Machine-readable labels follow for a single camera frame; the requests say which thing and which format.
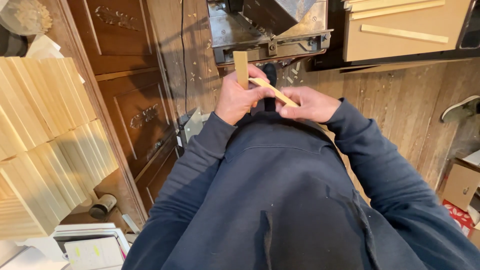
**sweatshirt sleeve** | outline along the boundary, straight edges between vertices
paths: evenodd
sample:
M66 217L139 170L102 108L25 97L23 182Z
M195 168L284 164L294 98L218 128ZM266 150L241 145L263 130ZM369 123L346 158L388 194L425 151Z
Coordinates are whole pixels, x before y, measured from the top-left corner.
M335 144L380 212L425 264L434 269L478 269L480 253L438 204L418 172L346 99L325 123Z
M123 264L125 270L160 269L202 205L236 127L211 113L177 160Z

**cabinet door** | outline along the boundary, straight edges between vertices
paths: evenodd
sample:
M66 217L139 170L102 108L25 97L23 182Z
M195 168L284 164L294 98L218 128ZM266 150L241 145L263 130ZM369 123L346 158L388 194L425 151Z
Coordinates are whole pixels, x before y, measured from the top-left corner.
M162 75L135 74L98 86L135 178L174 133Z
M158 150L151 162L142 171L142 174L135 179L138 192L147 211L152 207L159 190L178 159L176 145L177 140L173 135Z
M158 67L146 0L68 0L95 75Z

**right hand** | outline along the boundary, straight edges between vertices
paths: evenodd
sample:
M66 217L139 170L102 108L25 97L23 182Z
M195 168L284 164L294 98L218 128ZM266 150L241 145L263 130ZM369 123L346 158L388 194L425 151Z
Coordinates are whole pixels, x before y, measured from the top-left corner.
M284 87L280 89L287 98L300 104L300 107L285 106L285 104L276 100L276 111L283 118L289 119L307 119L317 123L325 123L340 107L338 99L317 92L310 87Z

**navy sweatshirt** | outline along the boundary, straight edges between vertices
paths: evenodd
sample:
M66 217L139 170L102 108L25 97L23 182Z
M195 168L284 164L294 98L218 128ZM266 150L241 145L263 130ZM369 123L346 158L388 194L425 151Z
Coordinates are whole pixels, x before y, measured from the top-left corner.
M124 270L480 269L479 250L372 119L346 100L320 131L211 114L150 210Z

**black power cord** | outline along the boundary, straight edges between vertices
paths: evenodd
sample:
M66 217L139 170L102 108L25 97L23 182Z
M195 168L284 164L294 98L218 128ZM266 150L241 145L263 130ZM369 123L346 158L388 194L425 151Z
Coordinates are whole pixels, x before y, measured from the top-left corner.
M183 43L183 3L184 2L185 2L185 0L181 0L181 32L180 32L180 37L181 37L181 47L182 47L182 52L183 52L183 72L185 72L185 114L187 115L187 118L189 119L188 110L187 110L187 86L188 86L187 66L185 65L185 44Z

